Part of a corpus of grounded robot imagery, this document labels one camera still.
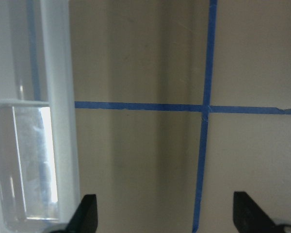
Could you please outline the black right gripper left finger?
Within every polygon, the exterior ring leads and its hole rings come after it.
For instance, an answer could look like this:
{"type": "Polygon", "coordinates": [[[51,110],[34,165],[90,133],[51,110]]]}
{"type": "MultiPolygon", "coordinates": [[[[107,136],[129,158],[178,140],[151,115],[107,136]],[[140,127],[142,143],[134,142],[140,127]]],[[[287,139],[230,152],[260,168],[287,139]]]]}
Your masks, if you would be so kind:
{"type": "Polygon", "coordinates": [[[85,195],[74,215],[63,227],[53,227],[48,233],[95,233],[98,228],[98,210],[96,194],[85,195]]]}

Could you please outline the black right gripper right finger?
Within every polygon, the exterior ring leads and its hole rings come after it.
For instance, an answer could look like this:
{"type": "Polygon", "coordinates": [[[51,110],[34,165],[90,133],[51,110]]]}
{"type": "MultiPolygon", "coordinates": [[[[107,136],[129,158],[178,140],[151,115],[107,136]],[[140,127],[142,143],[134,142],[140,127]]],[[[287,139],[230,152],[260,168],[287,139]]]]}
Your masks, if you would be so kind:
{"type": "Polygon", "coordinates": [[[233,193],[233,223],[239,233],[291,233],[290,224],[275,224],[244,191],[233,193]]]}

